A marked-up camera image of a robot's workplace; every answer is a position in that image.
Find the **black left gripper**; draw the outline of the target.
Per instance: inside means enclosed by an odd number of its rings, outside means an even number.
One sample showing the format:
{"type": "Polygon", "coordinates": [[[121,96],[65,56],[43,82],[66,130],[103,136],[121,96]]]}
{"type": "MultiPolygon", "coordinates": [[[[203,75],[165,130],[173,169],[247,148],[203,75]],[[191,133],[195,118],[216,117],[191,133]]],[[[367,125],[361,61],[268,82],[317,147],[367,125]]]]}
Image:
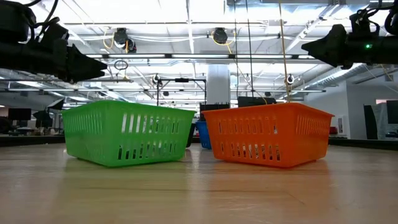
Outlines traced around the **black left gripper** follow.
{"type": "Polygon", "coordinates": [[[68,47],[68,30],[49,24],[39,40],[29,26],[27,71],[54,75],[66,83],[77,83],[104,76],[107,65],[82,54],[75,45],[68,47]]]}

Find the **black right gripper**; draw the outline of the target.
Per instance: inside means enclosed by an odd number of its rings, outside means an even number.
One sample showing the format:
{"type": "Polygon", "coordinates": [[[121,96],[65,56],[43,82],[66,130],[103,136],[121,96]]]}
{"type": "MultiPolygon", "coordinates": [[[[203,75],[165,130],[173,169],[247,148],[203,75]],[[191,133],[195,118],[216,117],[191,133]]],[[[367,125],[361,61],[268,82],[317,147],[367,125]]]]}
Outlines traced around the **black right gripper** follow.
{"type": "Polygon", "coordinates": [[[342,69],[349,69],[354,63],[364,63],[366,53],[366,41],[364,37],[348,34],[342,24],[332,26],[329,33],[321,39],[303,44],[302,50],[308,52],[309,56],[325,62],[333,67],[341,66],[342,69]],[[343,46],[343,62],[336,57],[328,55],[332,51],[339,50],[343,46]]]}

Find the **white red-print packet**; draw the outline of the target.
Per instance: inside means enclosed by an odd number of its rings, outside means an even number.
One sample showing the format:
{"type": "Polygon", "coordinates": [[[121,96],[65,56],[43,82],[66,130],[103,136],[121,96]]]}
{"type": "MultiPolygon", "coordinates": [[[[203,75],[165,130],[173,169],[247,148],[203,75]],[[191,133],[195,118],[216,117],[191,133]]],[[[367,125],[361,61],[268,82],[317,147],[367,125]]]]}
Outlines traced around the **white red-print packet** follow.
{"type": "Polygon", "coordinates": [[[241,149],[241,155],[244,158],[249,159],[280,161],[280,151],[278,145],[244,144],[241,149]]]}

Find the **green plastic basket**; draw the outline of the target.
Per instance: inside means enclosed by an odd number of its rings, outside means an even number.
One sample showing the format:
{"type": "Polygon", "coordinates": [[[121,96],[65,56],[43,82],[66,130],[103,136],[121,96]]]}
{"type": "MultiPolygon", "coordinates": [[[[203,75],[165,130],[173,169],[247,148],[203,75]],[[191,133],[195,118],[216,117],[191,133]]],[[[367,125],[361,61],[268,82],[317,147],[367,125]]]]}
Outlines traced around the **green plastic basket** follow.
{"type": "Polygon", "coordinates": [[[78,159],[106,167],[134,166],[181,159],[185,154],[194,111],[161,106],[143,105],[123,101],[96,101],[62,111],[67,154],[78,159]],[[172,140],[176,142],[175,154],[165,159],[120,159],[119,146],[127,143],[122,132],[123,118],[131,114],[170,117],[178,123],[172,140]]]}

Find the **black studio softbox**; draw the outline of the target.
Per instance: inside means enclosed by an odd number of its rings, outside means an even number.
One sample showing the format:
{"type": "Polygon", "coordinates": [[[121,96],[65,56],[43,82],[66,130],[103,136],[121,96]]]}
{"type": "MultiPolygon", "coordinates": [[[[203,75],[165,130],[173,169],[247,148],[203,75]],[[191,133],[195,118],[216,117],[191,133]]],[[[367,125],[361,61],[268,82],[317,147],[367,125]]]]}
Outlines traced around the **black studio softbox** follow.
{"type": "Polygon", "coordinates": [[[65,102],[65,100],[63,98],[56,100],[56,101],[52,102],[51,104],[49,104],[47,106],[47,109],[62,110],[64,102],[65,102]]]}

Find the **long ceiling light bar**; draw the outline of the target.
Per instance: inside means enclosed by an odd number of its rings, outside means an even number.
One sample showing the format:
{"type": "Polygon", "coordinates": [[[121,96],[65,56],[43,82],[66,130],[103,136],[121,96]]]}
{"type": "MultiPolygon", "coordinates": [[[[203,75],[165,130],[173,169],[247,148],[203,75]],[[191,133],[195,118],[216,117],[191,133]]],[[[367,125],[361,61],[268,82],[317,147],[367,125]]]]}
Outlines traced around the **long ceiling light bar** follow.
{"type": "Polygon", "coordinates": [[[313,59],[309,55],[272,55],[272,54],[87,54],[95,59],[313,59]]]}

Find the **black computer monitor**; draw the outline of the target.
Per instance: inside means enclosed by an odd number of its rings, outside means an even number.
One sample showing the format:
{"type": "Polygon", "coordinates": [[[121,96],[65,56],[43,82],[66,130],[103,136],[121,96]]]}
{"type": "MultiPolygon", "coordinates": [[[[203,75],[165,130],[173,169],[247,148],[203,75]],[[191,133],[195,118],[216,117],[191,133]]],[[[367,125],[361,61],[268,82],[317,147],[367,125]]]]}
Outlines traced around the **black computer monitor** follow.
{"type": "Polygon", "coordinates": [[[32,117],[30,108],[9,108],[8,118],[12,121],[28,121],[32,117]]]}

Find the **black standing panel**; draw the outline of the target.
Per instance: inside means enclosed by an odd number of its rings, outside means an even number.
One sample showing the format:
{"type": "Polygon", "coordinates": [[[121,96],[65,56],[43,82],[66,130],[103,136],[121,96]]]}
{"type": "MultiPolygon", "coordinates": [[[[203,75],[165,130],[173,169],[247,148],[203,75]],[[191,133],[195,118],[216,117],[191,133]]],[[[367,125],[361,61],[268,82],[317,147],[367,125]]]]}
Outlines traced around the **black standing panel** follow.
{"type": "Polygon", "coordinates": [[[371,105],[364,105],[364,119],[366,127],[366,137],[369,140],[378,140],[377,123],[374,111],[371,105]]]}

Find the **grey hanging cloth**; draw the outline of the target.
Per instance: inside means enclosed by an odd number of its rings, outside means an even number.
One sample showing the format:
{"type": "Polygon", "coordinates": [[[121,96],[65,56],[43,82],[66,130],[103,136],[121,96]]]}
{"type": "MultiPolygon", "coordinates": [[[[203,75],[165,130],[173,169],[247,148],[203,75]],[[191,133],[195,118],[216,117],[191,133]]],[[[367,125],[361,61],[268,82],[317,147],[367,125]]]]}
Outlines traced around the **grey hanging cloth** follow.
{"type": "Polygon", "coordinates": [[[374,117],[376,120],[377,139],[384,140],[388,130],[387,104],[380,103],[372,106],[374,117]]]}

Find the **orange plastic basket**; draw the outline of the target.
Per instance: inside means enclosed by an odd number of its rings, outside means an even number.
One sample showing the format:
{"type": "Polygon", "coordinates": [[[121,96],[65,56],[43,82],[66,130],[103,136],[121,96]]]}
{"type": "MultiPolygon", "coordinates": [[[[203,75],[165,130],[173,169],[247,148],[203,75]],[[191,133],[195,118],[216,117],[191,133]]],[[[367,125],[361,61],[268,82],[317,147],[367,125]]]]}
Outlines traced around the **orange plastic basket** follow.
{"type": "Polygon", "coordinates": [[[324,158],[333,117],[300,103],[211,110],[204,116],[216,159],[271,167],[294,167],[324,158]],[[244,144],[278,145],[280,161],[244,158],[244,144]]]}

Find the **black flat panel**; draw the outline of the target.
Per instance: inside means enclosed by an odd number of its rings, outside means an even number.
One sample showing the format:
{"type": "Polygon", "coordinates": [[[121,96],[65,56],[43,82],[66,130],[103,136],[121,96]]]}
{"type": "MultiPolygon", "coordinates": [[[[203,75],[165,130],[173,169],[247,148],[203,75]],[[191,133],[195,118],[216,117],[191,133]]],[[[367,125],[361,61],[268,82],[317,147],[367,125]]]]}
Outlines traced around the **black flat panel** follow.
{"type": "Polygon", "coordinates": [[[275,98],[261,98],[261,97],[251,97],[251,96],[239,96],[238,97],[238,107],[249,107],[249,106],[261,106],[261,105],[271,105],[276,104],[275,98]]]}
{"type": "Polygon", "coordinates": [[[199,121],[206,121],[203,111],[209,111],[209,110],[222,110],[222,109],[229,109],[230,108],[230,103],[217,103],[217,104],[202,104],[200,103],[200,118],[199,121]]]}

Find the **blue plastic basket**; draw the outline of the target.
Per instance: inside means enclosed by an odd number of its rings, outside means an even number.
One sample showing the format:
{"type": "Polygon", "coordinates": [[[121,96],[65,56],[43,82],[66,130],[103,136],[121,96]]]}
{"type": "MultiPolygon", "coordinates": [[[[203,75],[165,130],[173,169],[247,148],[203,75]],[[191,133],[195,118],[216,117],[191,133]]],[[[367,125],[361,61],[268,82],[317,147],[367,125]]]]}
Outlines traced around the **blue plastic basket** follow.
{"type": "Polygon", "coordinates": [[[196,127],[199,133],[202,148],[211,149],[210,135],[205,121],[197,121],[196,127]]]}

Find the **silver ventilation duct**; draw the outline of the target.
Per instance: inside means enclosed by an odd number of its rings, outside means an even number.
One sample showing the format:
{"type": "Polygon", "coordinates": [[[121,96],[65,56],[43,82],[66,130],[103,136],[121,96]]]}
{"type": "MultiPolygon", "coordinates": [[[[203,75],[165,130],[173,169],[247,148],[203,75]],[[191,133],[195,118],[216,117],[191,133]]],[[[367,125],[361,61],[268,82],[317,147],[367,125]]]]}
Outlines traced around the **silver ventilation duct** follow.
{"type": "Polygon", "coordinates": [[[324,86],[331,83],[338,83],[347,78],[351,78],[357,74],[365,72],[367,69],[366,64],[356,63],[350,69],[342,70],[341,68],[333,68],[323,74],[318,78],[314,78],[310,82],[299,87],[300,90],[309,90],[310,88],[315,88],[316,86],[324,86]]]}

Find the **black wall monitor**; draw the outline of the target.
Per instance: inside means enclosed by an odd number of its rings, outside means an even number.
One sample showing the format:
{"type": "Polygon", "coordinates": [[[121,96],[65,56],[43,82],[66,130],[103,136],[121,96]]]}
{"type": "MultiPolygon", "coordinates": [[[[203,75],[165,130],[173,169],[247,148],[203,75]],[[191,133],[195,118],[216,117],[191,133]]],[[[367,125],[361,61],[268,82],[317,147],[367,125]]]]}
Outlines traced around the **black wall monitor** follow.
{"type": "Polygon", "coordinates": [[[387,120],[389,124],[398,124],[398,100],[387,100],[387,120]]]}

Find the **black robot station frame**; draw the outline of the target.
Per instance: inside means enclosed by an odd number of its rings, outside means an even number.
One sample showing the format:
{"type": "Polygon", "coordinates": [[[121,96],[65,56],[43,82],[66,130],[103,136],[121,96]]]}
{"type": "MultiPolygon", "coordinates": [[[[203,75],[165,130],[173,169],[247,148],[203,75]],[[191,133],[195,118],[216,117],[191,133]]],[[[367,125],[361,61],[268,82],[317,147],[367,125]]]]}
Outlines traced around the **black robot station frame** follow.
{"type": "MultiPolygon", "coordinates": [[[[205,97],[204,97],[204,102],[207,102],[207,81],[204,79],[197,79],[197,78],[161,78],[162,81],[166,81],[165,84],[163,84],[163,87],[166,87],[169,82],[175,82],[175,83],[188,83],[188,82],[194,82],[197,84],[200,89],[204,92],[205,97]],[[204,87],[202,88],[198,82],[203,82],[204,87]]],[[[159,93],[160,93],[160,86],[156,85],[156,105],[159,106],[159,93]]]]}

